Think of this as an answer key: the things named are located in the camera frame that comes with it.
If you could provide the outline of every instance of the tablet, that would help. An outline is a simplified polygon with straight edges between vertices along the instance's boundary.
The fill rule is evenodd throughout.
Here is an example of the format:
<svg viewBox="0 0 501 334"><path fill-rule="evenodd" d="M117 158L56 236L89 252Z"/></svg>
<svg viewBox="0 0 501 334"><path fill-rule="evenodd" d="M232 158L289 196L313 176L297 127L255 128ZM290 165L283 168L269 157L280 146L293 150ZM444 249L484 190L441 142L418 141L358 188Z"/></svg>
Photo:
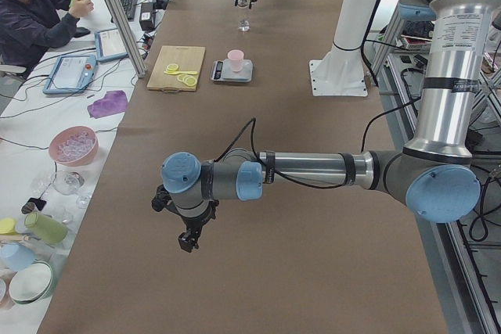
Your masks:
<svg viewBox="0 0 501 334"><path fill-rule="evenodd" d="M122 59L128 55L118 29L96 31L94 36L96 38L98 62L104 63Z"/></svg>
<svg viewBox="0 0 501 334"><path fill-rule="evenodd" d="M94 55L60 56L42 91L45 94L81 92L92 82L96 66Z"/></svg>

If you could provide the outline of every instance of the blue cup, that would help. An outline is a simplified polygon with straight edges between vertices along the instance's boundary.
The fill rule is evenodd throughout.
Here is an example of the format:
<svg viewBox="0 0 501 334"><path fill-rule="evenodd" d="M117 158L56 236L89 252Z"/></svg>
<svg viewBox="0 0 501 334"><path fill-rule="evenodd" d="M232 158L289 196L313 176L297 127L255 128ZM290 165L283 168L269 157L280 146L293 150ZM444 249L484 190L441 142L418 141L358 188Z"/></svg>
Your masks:
<svg viewBox="0 0 501 334"><path fill-rule="evenodd" d="M21 271L35 261L33 250L16 242L5 244L0 249L0 258L12 271Z"/></svg>

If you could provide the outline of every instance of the wooden cutting board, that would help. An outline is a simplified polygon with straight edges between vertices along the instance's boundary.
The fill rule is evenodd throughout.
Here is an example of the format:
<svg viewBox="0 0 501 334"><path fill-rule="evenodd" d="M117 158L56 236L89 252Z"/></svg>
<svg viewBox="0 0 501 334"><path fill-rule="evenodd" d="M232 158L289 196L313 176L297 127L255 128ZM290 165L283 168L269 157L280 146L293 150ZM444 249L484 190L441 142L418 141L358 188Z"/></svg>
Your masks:
<svg viewBox="0 0 501 334"><path fill-rule="evenodd" d="M176 63L179 65L179 70L195 70L198 74L193 74L197 80L200 76L200 69L204 61L205 47L195 46L162 46L160 54L158 54L157 62L151 73L147 88L149 90L162 91L183 91L194 92L195 86L187 86L178 81L177 76L165 74L167 65Z"/></svg>

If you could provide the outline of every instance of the hand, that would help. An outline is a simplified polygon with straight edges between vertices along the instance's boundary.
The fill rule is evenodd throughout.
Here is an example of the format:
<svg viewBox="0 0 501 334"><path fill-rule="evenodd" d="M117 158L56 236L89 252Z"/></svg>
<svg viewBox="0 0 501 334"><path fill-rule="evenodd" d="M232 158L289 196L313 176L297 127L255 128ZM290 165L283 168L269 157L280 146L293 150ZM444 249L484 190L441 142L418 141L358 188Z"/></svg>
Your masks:
<svg viewBox="0 0 501 334"><path fill-rule="evenodd" d="M73 5L68 13L75 19L80 19L87 16L93 9L94 3L91 0L73 0Z"/></svg>

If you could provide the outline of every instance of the person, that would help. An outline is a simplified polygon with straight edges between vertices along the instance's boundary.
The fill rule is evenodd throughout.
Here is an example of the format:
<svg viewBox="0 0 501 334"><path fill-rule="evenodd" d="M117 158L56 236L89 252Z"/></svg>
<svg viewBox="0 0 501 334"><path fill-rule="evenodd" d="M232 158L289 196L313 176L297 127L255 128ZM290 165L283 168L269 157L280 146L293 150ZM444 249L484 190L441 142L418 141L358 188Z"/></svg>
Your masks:
<svg viewBox="0 0 501 334"><path fill-rule="evenodd" d="M68 11L60 19L57 9ZM27 73L49 48L67 44L77 22L94 9L91 0L0 0L0 56Z"/></svg>

